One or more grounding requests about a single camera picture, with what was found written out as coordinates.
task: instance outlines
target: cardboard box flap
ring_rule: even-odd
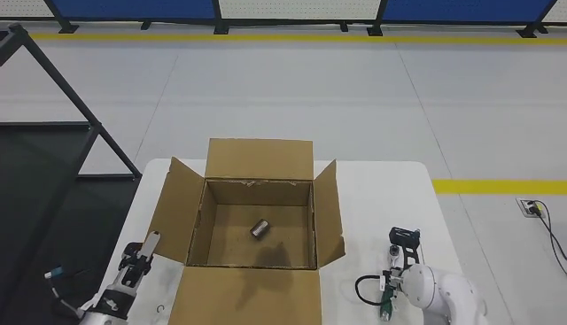
[[[317,266],[345,256],[337,190],[337,161],[333,160],[314,182]]]
[[[319,273],[186,267],[169,325],[321,324]]]
[[[156,248],[158,255],[185,263],[204,181],[179,159],[171,158],[148,228],[148,233],[155,230],[161,234]]]
[[[205,177],[313,180],[313,142],[213,138]]]

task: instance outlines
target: open cardboard box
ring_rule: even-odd
[[[321,324],[318,269],[345,255],[336,170],[314,179],[305,141],[212,139],[205,177],[172,158],[148,230],[186,266],[169,324]]]

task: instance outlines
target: cable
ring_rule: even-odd
[[[567,271],[565,271],[565,268],[563,267],[563,264],[561,263],[561,260],[559,260],[559,257],[557,256],[557,251],[555,250],[555,243],[557,243],[557,246],[559,247],[559,252],[561,253],[561,255],[563,256],[563,258],[565,260],[567,260],[567,257],[565,256],[565,252],[563,252],[563,247],[561,247],[561,244],[559,244],[559,241],[557,240],[557,238],[555,237],[555,234],[553,234],[553,232],[551,231],[551,213],[549,213],[549,209],[546,206],[546,204],[544,204],[543,202],[534,199],[533,203],[536,204],[536,206],[532,206],[529,208],[530,212],[535,213],[535,215],[537,215],[540,218],[540,221],[543,223],[543,225],[546,227],[546,229],[549,232],[549,239],[551,240],[551,249],[553,250],[553,254],[555,255],[555,259],[557,260],[557,263],[559,264],[559,267],[562,269],[563,273],[565,275],[567,275]],[[548,214],[548,220],[549,220],[549,225],[543,220],[543,218],[541,217],[541,211],[538,208],[537,204],[541,204],[544,206],[544,208],[546,209],[546,213]]]
[[[546,224],[546,222],[541,218],[541,213],[535,212],[535,214],[536,214],[538,217],[540,217],[541,221],[543,222],[543,225],[546,227],[546,229],[548,230],[548,232],[549,232],[549,234],[551,235],[551,237],[552,237],[553,239],[555,239],[555,242],[557,243],[557,246],[559,247],[559,252],[560,252],[561,255],[563,256],[563,258],[564,258],[565,260],[567,260],[567,256],[565,255],[565,252],[563,251],[563,247],[561,247],[561,244],[559,244],[559,241],[558,241],[557,238],[555,237],[555,234],[553,234],[553,233],[551,232],[551,214],[549,213],[548,207],[546,206],[546,204],[544,204],[543,202],[539,201],[538,199],[533,200],[533,202],[536,203],[536,204],[539,203],[539,204],[543,205],[543,207],[546,209],[546,213],[548,214],[549,227],[548,227],[548,225]]]
[[[392,303],[392,299],[387,299],[384,302],[373,302],[371,300],[367,300],[366,298],[363,298],[361,296],[361,293],[358,291],[358,285],[360,282],[364,281],[364,280],[379,280],[380,276],[379,275],[363,275],[361,277],[359,277],[356,282],[354,283],[354,290],[356,291],[356,295],[358,296],[358,298],[363,301],[364,303],[368,304],[369,306],[383,306],[385,304],[388,303]]]
[[[53,268],[50,272],[46,273],[45,275],[43,275],[43,278],[45,278],[45,280],[47,281],[47,283],[50,285],[51,287],[51,293],[53,293],[53,296],[55,297],[55,300],[57,300],[59,303],[61,303],[63,306],[65,306],[67,309],[71,310],[71,312],[73,312],[73,314],[76,316],[77,319],[81,319],[82,316],[84,315],[84,311],[82,311],[81,309],[77,309],[74,306],[71,306],[69,303],[67,303],[57,292],[57,290],[55,289],[55,284],[53,284],[52,278],[53,277],[59,277],[63,274],[63,267],[56,267]]]

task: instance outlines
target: green connector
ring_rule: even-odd
[[[381,321],[390,321],[392,318],[392,301],[387,301],[388,299],[393,298],[393,287],[386,286],[384,292],[382,293],[382,299],[380,303],[384,303],[380,306],[380,320]]]

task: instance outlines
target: yellow floor line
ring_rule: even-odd
[[[309,43],[420,43],[483,45],[567,45],[567,38],[444,37],[365,35],[198,35],[198,34],[31,34],[35,40],[50,41],[141,41],[141,42],[309,42]]]
[[[567,181],[433,180],[440,195],[567,195]]]

